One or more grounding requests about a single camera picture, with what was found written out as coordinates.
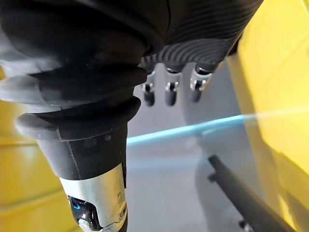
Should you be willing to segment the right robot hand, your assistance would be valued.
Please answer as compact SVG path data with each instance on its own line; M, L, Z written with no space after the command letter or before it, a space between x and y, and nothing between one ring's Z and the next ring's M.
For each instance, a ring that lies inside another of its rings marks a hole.
M260 0L3 0L0 98L28 111L18 131L39 145L85 232L127 230L127 124L155 66L174 105L186 64L198 102Z

